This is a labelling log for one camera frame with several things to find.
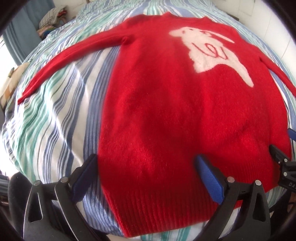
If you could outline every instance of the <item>striped bedspread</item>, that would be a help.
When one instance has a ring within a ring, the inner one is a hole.
[[[30,79],[51,58],[67,47],[138,15],[165,12],[184,17],[209,17],[231,25],[250,43],[258,46],[296,84],[280,58],[242,24],[218,10],[210,0],[99,0],[85,5],[76,19],[51,32],[28,56],[24,73],[6,109],[2,137],[13,164],[30,181],[43,183],[69,176],[83,161],[98,152],[102,104],[119,47],[94,52],[57,71],[38,92],[15,105]],[[296,129],[296,102],[278,77],[271,72],[287,107],[287,127]],[[266,195],[272,206],[284,190],[276,187]],[[87,222],[101,231],[122,236],[104,198],[99,179],[94,181],[78,208]],[[232,221],[238,209],[233,212]],[[233,222],[229,222],[224,234]],[[142,240],[193,240],[205,223],[178,230],[137,237]]]

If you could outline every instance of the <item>curtain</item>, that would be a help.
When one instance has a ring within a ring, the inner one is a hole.
[[[17,65],[21,65],[41,42],[36,30],[40,20],[52,8],[52,0],[30,0],[5,29],[4,42]]]

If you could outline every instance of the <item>white animal applique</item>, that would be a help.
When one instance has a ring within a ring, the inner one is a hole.
[[[212,31],[190,27],[173,30],[169,34],[181,37],[183,43],[189,48],[189,57],[194,61],[194,69],[197,73],[210,70],[217,64],[226,64],[233,68],[248,86],[254,86],[247,69],[240,63],[235,53],[213,38],[213,35],[234,43],[231,39]]]

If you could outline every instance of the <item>white wall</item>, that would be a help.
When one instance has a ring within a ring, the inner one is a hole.
[[[239,18],[282,58],[296,78],[296,44],[276,14],[262,0],[212,0],[215,5]]]
[[[67,20],[71,20],[79,10],[86,4],[86,0],[53,0],[56,7],[66,5],[68,11]]]

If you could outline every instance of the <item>metal pin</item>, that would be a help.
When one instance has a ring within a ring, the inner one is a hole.
[[[234,183],[234,178],[233,177],[228,177],[227,178],[227,182],[229,182],[229,183]]]
[[[67,177],[62,177],[61,178],[61,183],[66,183],[69,179]]]
[[[255,184],[256,184],[257,186],[261,186],[262,183],[261,183],[260,180],[256,180],[256,181],[255,181]]]
[[[41,184],[41,181],[40,181],[40,180],[36,180],[36,181],[33,183],[34,186],[38,186],[38,185],[40,185],[40,184]]]

